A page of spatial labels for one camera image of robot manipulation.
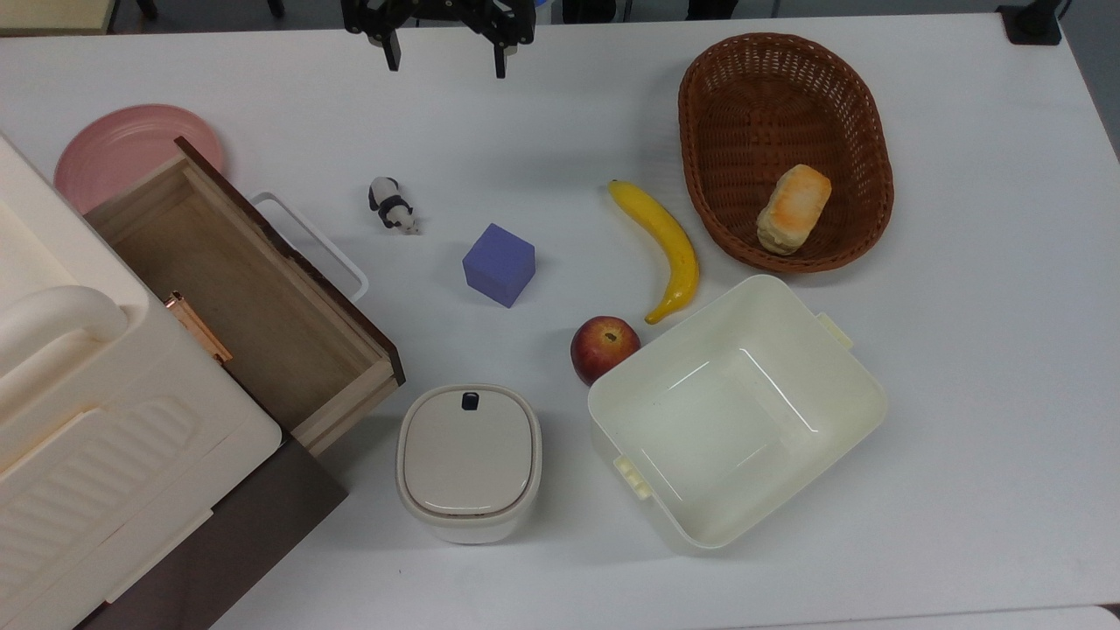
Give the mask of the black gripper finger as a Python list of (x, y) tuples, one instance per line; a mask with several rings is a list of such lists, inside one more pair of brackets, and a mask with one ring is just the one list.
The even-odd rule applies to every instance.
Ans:
[(405, 24), (404, 1), (340, 1), (340, 19), (347, 33), (364, 33), (368, 43), (379, 47), (388, 59), (389, 71), (399, 71), (401, 50), (396, 28)]
[(519, 45), (535, 41), (535, 1), (468, 1), (476, 33), (493, 44), (496, 77), (507, 76), (507, 59)]

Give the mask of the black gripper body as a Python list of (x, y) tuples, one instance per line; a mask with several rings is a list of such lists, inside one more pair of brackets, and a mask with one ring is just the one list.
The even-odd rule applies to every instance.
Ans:
[(409, 9), (407, 24), (409, 20), (463, 25), (477, 21), (472, 1), (404, 1), (404, 7)]

